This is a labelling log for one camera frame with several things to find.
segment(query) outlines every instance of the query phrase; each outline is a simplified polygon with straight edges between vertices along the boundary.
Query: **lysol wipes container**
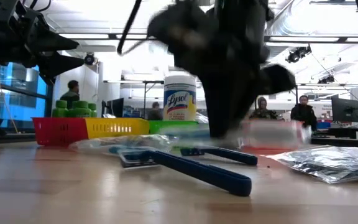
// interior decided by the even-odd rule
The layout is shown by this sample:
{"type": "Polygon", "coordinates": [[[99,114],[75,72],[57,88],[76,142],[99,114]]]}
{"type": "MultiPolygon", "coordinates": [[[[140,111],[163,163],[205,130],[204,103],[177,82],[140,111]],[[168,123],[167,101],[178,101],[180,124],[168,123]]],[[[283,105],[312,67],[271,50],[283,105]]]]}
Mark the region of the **lysol wipes container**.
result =
{"type": "Polygon", "coordinates": [[[196,78],[191,75],[166,77],[163,119],[194,121],[196,110],[196,78]]]}

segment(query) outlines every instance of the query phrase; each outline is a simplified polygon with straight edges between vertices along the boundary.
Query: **table surface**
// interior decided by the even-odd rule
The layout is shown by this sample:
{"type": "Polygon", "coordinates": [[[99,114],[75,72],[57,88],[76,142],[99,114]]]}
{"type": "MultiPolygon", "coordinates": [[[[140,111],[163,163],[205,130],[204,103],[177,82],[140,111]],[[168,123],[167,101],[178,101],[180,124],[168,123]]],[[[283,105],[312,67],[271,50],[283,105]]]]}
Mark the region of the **table surface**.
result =
{"type": "Polygon", "coordinates": [[[0,223],[358,223],[358,183],[329,185],[261,157],[236,197],[166,167],[123,170],[116,157],[0,145],[0,223]]]}

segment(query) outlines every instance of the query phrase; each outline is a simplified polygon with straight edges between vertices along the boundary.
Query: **blue window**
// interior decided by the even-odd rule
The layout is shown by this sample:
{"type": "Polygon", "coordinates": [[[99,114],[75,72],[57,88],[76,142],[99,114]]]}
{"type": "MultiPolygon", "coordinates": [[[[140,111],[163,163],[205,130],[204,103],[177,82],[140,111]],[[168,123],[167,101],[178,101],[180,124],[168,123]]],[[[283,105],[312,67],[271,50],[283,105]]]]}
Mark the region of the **blue window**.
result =
{"type": "Polygon", "coordinates": [[[2,128],[12,128],[11,117],[15,120],[17,128],[34,128],[31,118],[44,117],[45,115],[45,99],[33,96],[15,93],[9,90],[3,90],[4,96],[0,91],[0,119],[4,121],[2,128]]]}
{"type": "Polygon", "coordinates": [[[0,77],[2,84],[41,95],[47,94],[47,84],[39,76],[38,66],[25,68],[18,63],[9,63],[6,67],[0,67],[0,77]]]}

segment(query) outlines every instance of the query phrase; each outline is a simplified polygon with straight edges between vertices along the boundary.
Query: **person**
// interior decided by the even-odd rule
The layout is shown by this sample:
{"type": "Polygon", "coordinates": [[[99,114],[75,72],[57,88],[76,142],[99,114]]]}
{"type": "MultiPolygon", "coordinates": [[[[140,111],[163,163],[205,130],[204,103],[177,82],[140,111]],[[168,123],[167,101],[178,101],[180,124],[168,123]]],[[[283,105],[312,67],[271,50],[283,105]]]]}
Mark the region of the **person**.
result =
{"type": "Polygon", "coordinates": [[[314,115],[313,107],[308,105],[309,98],[305,95],[299,97],[299,102],[291,110],[291,120],[302,121],[303,126],[311,126],[311,130],[315,131],[317,127],[317,118],[314,115]]]}
{"type": "Polygon", "coordinates": [[[73,102],[80,100],[80,86],[76,80],[72,80],[67,83],[68,92],[60,97],[60,100],[67,101],[67,109],[72,109],[73,102]]]}
{"type": "Polygon", "coordinates": [[[257,101],[258,108],[249,116],[249,119],[277,119],[275,111],[268,110],[266,99],[261,96],[257,101]]]}
{"type": "Polygon", "coordinates": [[[147,119],[149,121],[161,121],[162,115],[160,113],[160,104],[158,102],[154,102],[152,105],[152,109],[147,113],[147,119]]]}

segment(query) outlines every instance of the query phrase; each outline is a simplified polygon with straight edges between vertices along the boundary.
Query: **plastic tray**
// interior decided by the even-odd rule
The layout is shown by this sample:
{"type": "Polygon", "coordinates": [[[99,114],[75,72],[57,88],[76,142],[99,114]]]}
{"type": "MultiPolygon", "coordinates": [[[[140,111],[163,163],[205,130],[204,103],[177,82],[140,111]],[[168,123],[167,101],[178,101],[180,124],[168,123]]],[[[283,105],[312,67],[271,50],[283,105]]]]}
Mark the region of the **plastic tray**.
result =
{"type": "Polygon", "coordinates": [[[140,118],[85,118],[89,139],[149,134],[149,122],[140,118]]]}
{"type": "Polygon", "coordinates": [[[162,128],[170,128],[179,125],[197,125],[197,121],[149,121],[150,134],[158,134],[162,128]]]}
{"type": "Polygon", "coordinates": [[[88,138],[83,118],[32,118],[41,146],[67,146],[88,138]]]}

